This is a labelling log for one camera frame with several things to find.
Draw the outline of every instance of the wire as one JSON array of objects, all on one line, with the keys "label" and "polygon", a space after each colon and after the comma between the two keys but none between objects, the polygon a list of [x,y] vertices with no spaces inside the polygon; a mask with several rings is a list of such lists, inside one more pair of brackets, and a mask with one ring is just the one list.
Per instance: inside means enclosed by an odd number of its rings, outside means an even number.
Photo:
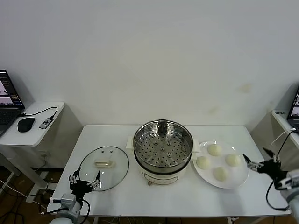
[{"label": "wire", "polygon": [[85,216],[85,218],[83,219],[83,221],[81,222],[81,223],[79,223],[79,224],[83,224],[85,221],[86,221],[86,219],[88,218],[88,216],[89,216],[89,212],[90,212],[90,204],[89,204],[89,202],[88,201],[86,201],[85,199],[81,199],[83,202],[85,202],[87,205],[88,205],[88,211],[87,211],[87,214],[86,214],[86,216]]},{"label": "wire", "polygon": [[60,208],[60,209],[56,209],[56,210],[53,210],[53,211],[49,211],[49,212],[41,212],[42,215],[48,215],[48,214],[51,214],[51,213],[54,213],[54,212],[58,212],[58,211],[68,211],[69,209],[68,208]]},{"label": "wire", "polygon": [[2,216],[0,217],[0,219],[4,217],[4,219],[3,219],[2,222],[1,222],[1,224],[5,223],[6,219],[8,218],[8,215],[11,214],[11,213],[13,213],[13,209],[14,209],[14,207],[15,207],[16,203],[18,202],[18,199],[19,199],[18,196],[19,196],[19,194],[17,193],[17,198],[16,198],[16,200],[15,200],[15,202],[14,202],[12,208],[10,209],[10,211],[8,211],[7,213],[5,213],[4,215],[2,215]]},{"label": "wire", "polygon": [[285,145],[286,140],[288,139],[288,137],[289,137],[293,132],[297,132],[297,131],[295,130],[295,131],[291,131],[290,133],[288,133],[288,135],[287,135],[287,137],[285,138],[284,142],[282,143],[282,145],[281,145],[281,147],[280,147],[280,150],[278,151],[277,155],[280,153],[282,147]]},{"label": "wire", "polygon": [[[7,183],[11,184],[11,185],[17,190],[17,188],[16,188],[11,182],[9,182],[9,181],[4,181],[4,182],[7,182]],[[12,194],[10,194],[9,192],[7,192],[7,191],[5,190],[5,188],[3,188],[3,185],[1,185],[1,189],[2,189],[6,194],[8,194],[8,195],[10,195],[10,196],[12,196],[12,197],[20,197],[20,196],[18,195],[18,193],[17,193],[17,195],[12,195]]]},{"label": "wire", "polygon": [[115,220],[116,217],[113,217],[113,219],[111,220],[111,222],[107,221],[107,220],[103,220],[103,222],[109,223],[109,224],[117,224],[118,220],[116,221],[116,223],[114,223],[113,221]]},{"label": "wire", "polygon": [[[15,191],[15,192],[17,192],[17,193],[19,193],[20,195],[23,195],[25,198],[28,198],[26,195],[24,195],[23,193],[21,193],[21,192],[19,192],[19,191],[17,191],[17,190],[15,190],[15,189],[13,189],[13,188],[11,188],[11,187],[9,187],[6,183],[4,183],[2,180],[0,180],[0,182],[1,183],[3,183],[3,184],[5,184],[8,188],[10,188],[11,190],[13,190],[13,191]],[[35,204],[38,204],[38,205],[40,205],[41,207],[43,207],[44,209],[46,209],[44,206],[42,206],[40,203],[38,203],[38,202],[36,202],[36,201],[33,201]]]},{"label": "wire", "polygon": [[273,145],[274,142],[276,142],[284,133],[286,132],[289,132],[289,131],[295,131],[296,129],[295,128],[292,128],[292,129],[289,129],[289,130],[286,130],[284,132],[282,132],[271,144],[270,144],[270,147],[269,147],[269,150],[271,150],[271,147]]},{"label": "wire", "polygon": [[268,200],[268,194],[269,194],[269,191],[270,191],[270,189],[271,189],[273,183],[274,183],[274,181],[272,181],[272,183],[271,183],[270,186],[268,187],[268,190],[267,190],[267,193],[266,193],[266,202],[267,202],[267,204],[268,204],[271,208],[273,208],[274,210],[278,210],[278,211],[287,211],[287,210],[289,210],[289,208],[290,208],[289,206],[286,206],[285,208],[274,208],[274,207],[269,203],[269,200]]},{"label": "wire", "polygon": [[127,217],[127,219],[129,220],[130,224],[132,224],[132,223],[131,223],[131,220],[129,219],[129,217]]},{"label": "wire", "polygon": [[43,168],[47,164],[46,157],[47,156],[44,157],[43,165],[41,167],[37,168],[37,169],[34,169],[33,171],[38,171],[39,169]]},{"label": "wire", "polygon": [[[284,142],[282,143],[282,145],[281,145],[281,147],[280,147],[280,149],[279,149],[277,155],[279,155],[279,153],[281,152],[282,148],[283,148],[284,145],[285,145],[285,142],[287,141],[287,139],[289,138],[289,136],[290,136],[293,132],[297,132],[297,131],[296,131],[296,130],[293,130],[293,131],[291,131],[290,133],[288,133],[288,135],[287,135],[287,137],[285,138]],[[287,207],[285,207],[285,208],[274,208],[274,207],[269,203],[269,200],[268,200],[268,194],[269,194],[269,191],[270,191],[270,189],[271,189],[273,183],[274,183],[274,181],[272,181],[272,183],[271,183],[270,186],[268,187],[268,190],[267,190],[267,193],[266,193],[266,202],[267,202],[267,204],[268,204],[271,208],[273,208],[274,210],[278,210],[278,211],[287,211],[287,210],[289,210],[289,208],[290,208],[289,206],[287,206]]]},{"label": "wire", "polygon": [[40,111],[40,112],[33,113],[33,114],[25,114],[25,113],[22,113],[22,114],[19,114],[19,117],[34,116],[34,115],[37,115],[37,114],[42,113],[42,112],[44,112],[44,111],[47,111],[47,110],[49,110],[49,109],[56,109],[55,113],[51,116],[51,118],[54,118],[55,114],[56,114],[57,111],[58,111],[58,107],[56,107],[56,106],[49,107],[49,108],[47,108],[47,109],[44,109],[44,110],[42,110],[42,111]]}]

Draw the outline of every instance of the table leg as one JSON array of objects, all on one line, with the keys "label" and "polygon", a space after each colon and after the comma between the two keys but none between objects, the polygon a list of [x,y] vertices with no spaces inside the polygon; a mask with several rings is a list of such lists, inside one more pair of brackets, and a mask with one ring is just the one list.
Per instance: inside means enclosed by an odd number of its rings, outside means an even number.
[{"label": "table leg", "polygon": [[[9,175],[9,177],[6,179],[6,181],[7,181],[7,182],[12,182],[13,177],[14,177],[14,173],[11,173],[11,174]],[[2,188],[0,188],[0,196],[2,195],[2,193],[3,193],[6,189],[8,189],[7,185],[3,184],[3,185],[2,185]]]},{"label": "table leg", "polygon": [[11,173],[14,173],[14,175],[16,176],[19,176],[21,174],[21,172],[13,164],[11,164],[1,153],[0,164],[3,165],[6,169],[8,169]]},{"label": "table leg", "polygon": [[17,154],[13,158],[7,158],[15,167],[17,167],[25,176],[27,176],[33,183],[39,185],[41,188],[46,188],[47,183],[43,180],[31,167]]}]

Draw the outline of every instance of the white desk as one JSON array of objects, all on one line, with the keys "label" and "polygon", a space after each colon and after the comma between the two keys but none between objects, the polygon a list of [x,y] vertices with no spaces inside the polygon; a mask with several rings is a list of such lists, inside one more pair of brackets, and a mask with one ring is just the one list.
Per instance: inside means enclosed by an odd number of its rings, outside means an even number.
[{"label": "white desk", "polygon": [[[53,198],[71,193],[68,176],[78,168],[82,159],[101,146],[126,148],[128,136],[134,135],[139,126],[85,126]],[[258,148],[243,126],[186,126],[195,139],[223,140],[245,153],[253,161],[263,161]],[[116,187],[85,195],[91,205],[90,216],[128,217],[241,217],[289,214],[271,209],[265,194],[271,179],[267,175],[249,171],[248,180],[237,189],[220,189],[205,182],[189,164],[183,178],[166,186],[147,185],[139,173],[133,155],[128,155],[130,167],[127,176]],[[269,201],[275,207],[286,206],[280,193],[271,190]],[[59,208],[50,203],[47,210]],[[84,204],[80,211],[87,213]]]},{"label": "white desk", "polygon": [[[12,146],[9,148],[0,148],[1,154],[3,154],[7,160],[9,160],[15,167],[17,167],[24,175],[31,179],[35,184],[37,184],[33,191],[30,194],[34,194],[38,189],[44,189],[47,186],[47,183],[43,180],[46,176],[46,173],[43,173],[41,177],[34,172],[30,166],[18,155],[17,147],[34,147],[37,146],[47,131],[50,129],[52,124],[55,122],[55,119],[60,114],[64,107],[64,102],[51,102],[51,101],[33,101],[33,102],[24,102],[26,114],[33,114],[49,107],[56,106],[58,111],[54,116],[54,120],[49,124],[46,129],[38,128],[47,118],[51,117],[55,109],[50,109],[40,114],[34,115],[35,122],[32,128],[25,133],[18,132],[18,122],[24,117],[18,118],[10,128],[0,137],[0,146]],[[51,185],[49,189],[53,189],[56,185]]]}]

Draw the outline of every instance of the computer mouse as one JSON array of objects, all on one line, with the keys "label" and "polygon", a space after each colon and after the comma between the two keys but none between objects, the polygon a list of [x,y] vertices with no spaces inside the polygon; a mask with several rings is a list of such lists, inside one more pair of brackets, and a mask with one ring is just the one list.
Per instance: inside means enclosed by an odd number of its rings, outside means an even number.
[{"label": "computer mouse", "polygon": [[34,118],[24,118],[18,123],[18,131],[19,132],[27,132],[32,128],[34,123]]}]

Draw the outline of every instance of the pot handle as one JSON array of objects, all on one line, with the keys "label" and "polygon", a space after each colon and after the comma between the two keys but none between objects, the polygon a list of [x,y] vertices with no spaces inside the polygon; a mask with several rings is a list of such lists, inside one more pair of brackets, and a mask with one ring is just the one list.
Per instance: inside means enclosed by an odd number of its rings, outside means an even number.
[{"label": "pot handle", "polygon": [[196,158],[197,158],[196,153],[200,153],[199,141],[198,141],[198,139],[193,139],[193,149],[191,152],[191,160],[196,160]]},{"label": "pot handle", "polygon": [[128,137],[126,150],[128,151],[128,153],[129,153],[130,155],[133,155],[133,154],[134,154],[133,137],[132,137],[132,136],[129,136],[129,137]]}]

